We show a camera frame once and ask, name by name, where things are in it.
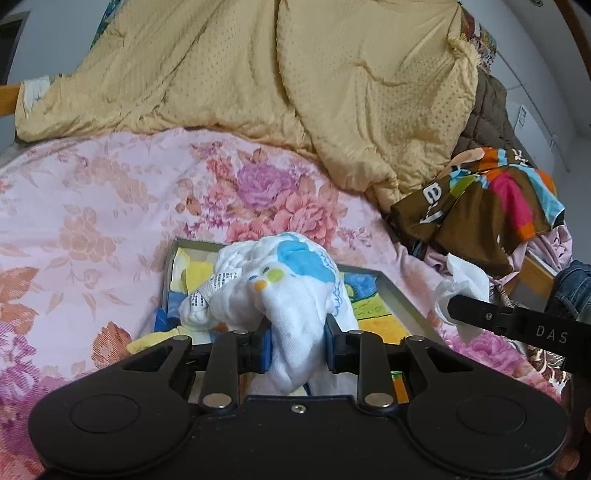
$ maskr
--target pink floral bedsheet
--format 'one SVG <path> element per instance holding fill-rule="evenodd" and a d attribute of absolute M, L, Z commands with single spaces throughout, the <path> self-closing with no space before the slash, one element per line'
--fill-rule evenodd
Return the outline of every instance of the pink floral bedsheet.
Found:
<path fill-rule="evenodd" d="M 443 325 L 430 311 L 441 277 L 383 225 L 303 157 L 231 134 L 117 133 L 18 157 L 0 170 L 0 478 L 42 471 L 27 420 L 43 395 L 152 330 L 178 235 L 230 243 L 301 232 L 336 261 L 382 270 L 456 351 L 556 398 L 503 339 L 465 345 Z"/>

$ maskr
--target clothing tag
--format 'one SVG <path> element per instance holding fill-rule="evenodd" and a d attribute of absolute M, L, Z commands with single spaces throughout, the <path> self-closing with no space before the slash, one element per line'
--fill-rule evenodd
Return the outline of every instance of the clothing tag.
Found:
<path fill-rule="evenodd" d="M 191 310 L 189 318 L 195 320 L 195 315 L 198 312 L 207 309 L 207 302 L 211 300 L 213 294 L 229 281 L 238 278 L 240 273 L 240 270 L 229 270 L 218 273 L 217 275 L 212 275 L 207 282 L 191 293 Z"/>

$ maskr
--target white cloth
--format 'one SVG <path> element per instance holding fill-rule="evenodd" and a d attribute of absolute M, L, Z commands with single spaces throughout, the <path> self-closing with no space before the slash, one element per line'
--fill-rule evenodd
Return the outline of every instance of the white cloth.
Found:
<path fill-rule="evenodd" d="M 25 111 L 25 117 L 31 112 L 33 105 L 37 103 L 49 90 L 51 81 L 47 75 L 39 77 L 38 79 L 25 80 L 21 82 L 21 88 L 24 95 L 22 98 L 22 105 Z"/>
<path fill-rule="evenodd" d="M 213 274 L 197 290 L 190 293 L 178 307 L 181 325 L 192 332 L 202 332 L 217 326 L 219 321 L 209 313 L 209 301 L 216 291 L 237 278 L 240 273 L 241 270 L 231 269 Z"/>
<path fill-rule="evenodd" d="M 447 255 L 447 269 L 451 278 L 443 280 L 435 289 L 435 313 L 448 325 L 456 325 L 457 331 L 464 342 L 469 342 L 483 330 L 467 323 L 454 320 L 447 310 L 449 301 L 456 295 L 465 295 L 473 299 L 488 302 L 488 276 L 483 269 L 455 255 Z"/>
<path fill-rule="evenodd" d="M 249 392 L 287 395 L 308 383 L 313 395 L 354 394 L 354 375 L 332 375 L 326 366 L 324 322 L 335 316 L 341 330 L 358 328 L 335 263 L 298 233 L 237 242 L 222 249 L 213 274 L 240 275 L 213 293 L 208 316 L 230 329 L 255 330 L 263 316 L 272 324 L 271 368 Z"/>

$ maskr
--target colorful towel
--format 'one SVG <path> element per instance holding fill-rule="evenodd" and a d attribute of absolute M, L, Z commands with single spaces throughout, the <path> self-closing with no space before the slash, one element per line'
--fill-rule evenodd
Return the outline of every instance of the colorful towel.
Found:
<path fill-rule="evenodd" d="M 429 245 L 504 277 L 513 270 L 507 256 L 561 225 L 564 206 L 552 179 L 515 150 L 485 147 L 464 155 L 449 175 L 394 205 L 390 222 L 418 255 Z"/>

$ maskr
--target yellow comforter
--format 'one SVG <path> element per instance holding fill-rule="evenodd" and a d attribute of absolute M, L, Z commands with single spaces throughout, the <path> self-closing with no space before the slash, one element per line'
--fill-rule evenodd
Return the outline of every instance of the yellow comforter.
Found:
<path fill-rule="evenodd" d="M 317 157 L 389 210 L 449 162 L 478 55 L 454 0 L 132 0 L 20 138 L 171 127 Z"/>

